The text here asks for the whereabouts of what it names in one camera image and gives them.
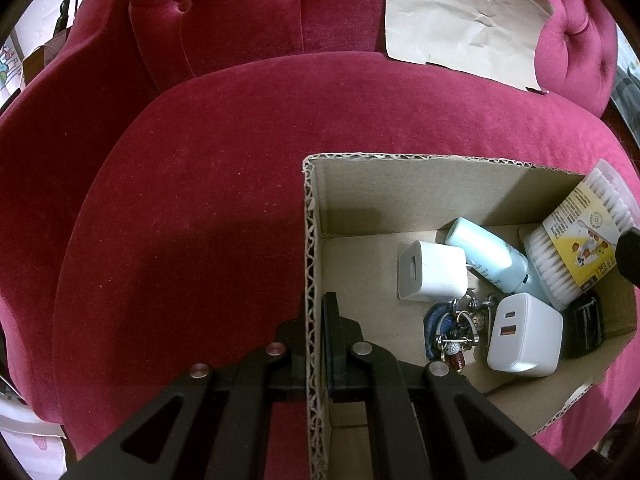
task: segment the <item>red velvet sofa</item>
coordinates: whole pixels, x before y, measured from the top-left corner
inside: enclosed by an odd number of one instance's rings
[[[82,456],[193,362],[269,342],[302,291],[309,153],[581,172],[604,157],[640,196],[597,118],[614,22],[599,0],[550,1],[542,96],[387,59],[384,0],[84,0],[62,53],[0,118],[0,322],[30,405]],[[538,437],[566,465],[638,389],[637,345]],[[581,415],[601,405],[587,431]],[[304,407],[276,410],[269,472],[302,478]]]

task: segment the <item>light blue bottle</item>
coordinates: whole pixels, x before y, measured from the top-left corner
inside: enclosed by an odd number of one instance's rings
[[[486,229],[460,217],[445,243],[464,249],[466,262],[501,291],[528,292],[549,304],[527,257]]]

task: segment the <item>white charger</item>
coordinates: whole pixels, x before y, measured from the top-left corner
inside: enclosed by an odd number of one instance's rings
[[[499,303],[486,362],[499,372],[545,377],[556,371],[561,344],[562,314],[521,292]]]
[[[411,301],[452,301],[468,288],[465,251],[415,241],[398,258],[398,296]]]

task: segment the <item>silver rivet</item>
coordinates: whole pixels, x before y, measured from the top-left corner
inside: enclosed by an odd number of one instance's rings
[[[442,361],[434,361],[429,365],[429,371],[436,377],[444,377],[449,373],[449,365]]]
[[[210,368],[204,363],[194,364],[189,368],[189,375],[194,379],[202,379],[209,375]]]
[[[369,355],[372,350],[373,346],[366,341],[358,341],[353,344],[353,353],[356,355]]]
[[[287,347],[282,343],[269,343],[267,345],[267,354],[274,357],[284,354],[287,351]]]

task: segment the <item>plastic container of cotton swabs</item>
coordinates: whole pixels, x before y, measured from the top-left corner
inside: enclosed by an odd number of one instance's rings
[[[615,265],[618,237],[640,225],[636,199],[608,162],[601,159],[580,184],[524,240],[532,268],[560,311]]]

